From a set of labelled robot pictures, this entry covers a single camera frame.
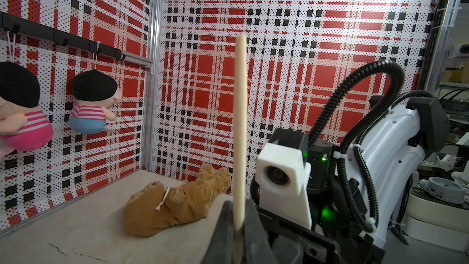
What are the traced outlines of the blue striped hanging doll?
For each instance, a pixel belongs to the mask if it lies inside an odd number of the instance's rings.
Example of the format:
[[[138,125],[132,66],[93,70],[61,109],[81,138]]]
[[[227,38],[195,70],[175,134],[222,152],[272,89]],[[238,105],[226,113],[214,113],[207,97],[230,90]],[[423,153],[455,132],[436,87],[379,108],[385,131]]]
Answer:
[[[72,93],[70,128],[81,134],[106,132],[106,123],[117,118],[110,107],[122,98],[116,80],[98,70],[89,70],[73,78]]]

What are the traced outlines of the bare wooden chopsticks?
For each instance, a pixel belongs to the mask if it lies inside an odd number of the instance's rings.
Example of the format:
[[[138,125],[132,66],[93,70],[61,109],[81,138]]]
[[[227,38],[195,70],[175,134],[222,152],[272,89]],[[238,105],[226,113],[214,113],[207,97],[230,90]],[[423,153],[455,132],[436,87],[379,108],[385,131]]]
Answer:
[[[233,104],[233,225],[236,234],[242,232],[245,220],[247,99],[247,36],[240,34],[235,45]]]

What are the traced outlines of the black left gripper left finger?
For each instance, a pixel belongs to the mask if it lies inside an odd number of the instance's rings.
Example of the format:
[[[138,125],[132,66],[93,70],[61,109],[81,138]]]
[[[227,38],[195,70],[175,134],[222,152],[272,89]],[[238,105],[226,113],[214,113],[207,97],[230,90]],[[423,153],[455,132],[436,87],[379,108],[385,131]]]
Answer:
[[[202,264],[231,264],[233,257],[233,203],[225,201]]]

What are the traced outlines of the brown teddy bear plush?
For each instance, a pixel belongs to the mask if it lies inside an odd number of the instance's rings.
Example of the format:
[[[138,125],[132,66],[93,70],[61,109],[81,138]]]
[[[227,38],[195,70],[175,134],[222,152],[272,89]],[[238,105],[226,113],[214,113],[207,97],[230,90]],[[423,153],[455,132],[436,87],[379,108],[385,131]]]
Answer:
[[[230,171],[205,164],[193,182],[167,187],[156,181],[133,194],[123,208],[127,235],[151,237],[164,229],[206,218],[212,202],[232,184]]]

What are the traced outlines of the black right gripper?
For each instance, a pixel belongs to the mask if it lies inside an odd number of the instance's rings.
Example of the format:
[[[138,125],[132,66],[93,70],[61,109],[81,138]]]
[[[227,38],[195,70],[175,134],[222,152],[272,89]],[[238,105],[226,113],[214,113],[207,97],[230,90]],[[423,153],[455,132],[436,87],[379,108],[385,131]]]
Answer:
[[[278,260],[293,254],[295,261],[303,264],[381,263],[385,251],[375,245],[371,236],[362,236],[361,229],[352,221],[343,188],[335,173],[337,159],[333,154],[338,147],[322,139],[310,147],[306,133],[283,128],[276,129],[267,143],[306,151],[305,161],[311,164],[307,184],[313,220],[310,230],[260,208],[260,186],[255,177],[252,179],[252,199],[269,244],[273,251],[280,253]],[[288,251],[289,246],[293,247],[292,252]]]

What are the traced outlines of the black wall hook rail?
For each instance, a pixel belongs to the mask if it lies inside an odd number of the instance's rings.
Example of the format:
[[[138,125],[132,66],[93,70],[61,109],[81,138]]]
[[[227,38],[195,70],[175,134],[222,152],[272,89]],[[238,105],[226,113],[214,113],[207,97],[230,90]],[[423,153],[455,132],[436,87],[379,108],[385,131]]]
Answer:
[[[1,28],[12,34],[23,34],[52,41],[59,46],[70,46],[80,50],[87,50],[98,55],[113,57],[118,61],[125,59],[125,55],[120,49],[16,17],[9,13],[1,12]]]

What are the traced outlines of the pink striped hanging doll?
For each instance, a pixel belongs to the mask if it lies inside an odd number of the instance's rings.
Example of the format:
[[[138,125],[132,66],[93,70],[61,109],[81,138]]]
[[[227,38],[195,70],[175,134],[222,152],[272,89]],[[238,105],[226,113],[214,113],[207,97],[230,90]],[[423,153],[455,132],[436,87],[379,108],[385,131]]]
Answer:
[[[53,139],[53,126],[39,101],[37,77],[14,62],[1,62],[2,158],[15,150],[40,149]]]

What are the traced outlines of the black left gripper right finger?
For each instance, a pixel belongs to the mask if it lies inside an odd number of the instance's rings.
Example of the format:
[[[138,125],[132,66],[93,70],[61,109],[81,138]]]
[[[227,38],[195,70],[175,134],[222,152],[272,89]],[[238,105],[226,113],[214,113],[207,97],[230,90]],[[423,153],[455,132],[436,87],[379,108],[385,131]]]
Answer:
[[[277,264],[258,210],[251,199],[245,200],[244,264]]]

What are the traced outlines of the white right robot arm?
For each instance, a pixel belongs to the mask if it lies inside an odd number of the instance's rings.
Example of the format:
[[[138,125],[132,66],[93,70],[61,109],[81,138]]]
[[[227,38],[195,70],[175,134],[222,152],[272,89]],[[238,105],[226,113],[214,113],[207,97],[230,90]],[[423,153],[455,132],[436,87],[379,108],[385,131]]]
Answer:
[[[386,93],[339,144],[321,134],[344,97],[383,73]],[[389,222],[412,173],[442,150],[449,121],[432,94],[402,93],[404,70],[375,61],[336,88],[309,133],[276,129],[256,159],[250,189],[264,230],[249,264],[379,264]]]

